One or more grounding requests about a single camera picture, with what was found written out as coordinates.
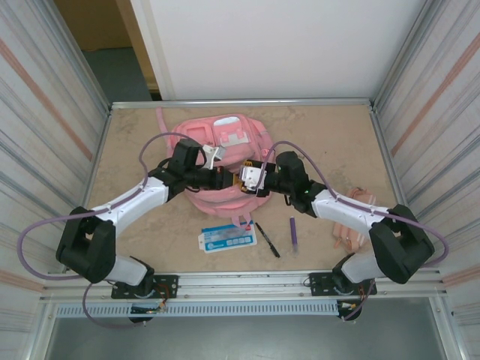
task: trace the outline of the metal base plate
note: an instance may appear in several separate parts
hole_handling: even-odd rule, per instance
[[[361,296],[364,295],[370,287],[370,280],[365,280],[352,291],[345,293],[336,287],[331,272],[312,272],[308,275],[308,278],[312,296]],[[370,293],[370,295],[375,294],[377,294],[377,285],[373,285]]]
[[[177,297],[177,290],[179,288],[179,276],[178,275],[155,275],[153,289],[147,296],[138,296],[132,292],[122,292],[119,288],[113,287],[112,299],[175,299]]]

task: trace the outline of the pink backpack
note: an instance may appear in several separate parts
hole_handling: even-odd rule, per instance
[[[157,108],[157,120],[160,132],[167,132],[161,107]],[[223,146],[226,149],[225,154],[222,160],[215,162],[215,165],[226,167],[232,173],[238,173],[240,166],[247,159],[264,161],[273,145],[272,138],[263,124],[242,114],[194,118],[175,126],[172,131],[188,135],[202,145]],[[168,157],[172,156],[179,140],[178,136],[166,138]],[[250,212],[264,204],[270,197],[255,197],[242,192],[238,186],[218,191],[201,190],[198,193],[185,191],[185,195],[202,212],[221,218],[232,218],[232,223],[237,227],[241,227],[241,216],[249,224]]]

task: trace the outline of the gray vent grille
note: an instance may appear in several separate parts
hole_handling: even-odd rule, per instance
[[[222,302],[167,302],[162,313],[131,314],[132,303],[90,304],[93,317],[232,317],[265,315],[338,315],[335,300],[307,301],[222,301]],[[137,303],[137,307],[156,305]],[[85,317],[81,304],[61,304],[58,318]]]

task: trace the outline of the backpack strap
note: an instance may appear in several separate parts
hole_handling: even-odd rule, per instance
[[[235,225],[236,227],[241,228],[241,229],[247,229],[248,225],[252,221],[252,217],[250,216],[250,212],[248,212],[247,214],[243,214],[242,216],[247,221],[247,223],[245,225],[240,224],[240,217],[239,216],[232,217],[232,224]]]
[[[161,107],[158,107],[155,109],[155,112],[157,113],[157,123],[158,123],[158,128],[160,129],[160,134],[168,133],[167,124],[165,124],[163,109]],[[164,136],[163,138],[165,139],[166,150],[167,151],[171,150],[170,141],[169,141],[170,137]]]

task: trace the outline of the white wall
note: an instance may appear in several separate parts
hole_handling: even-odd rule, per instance
[[[165,100],[371,97],[425,0],[132,0]]]

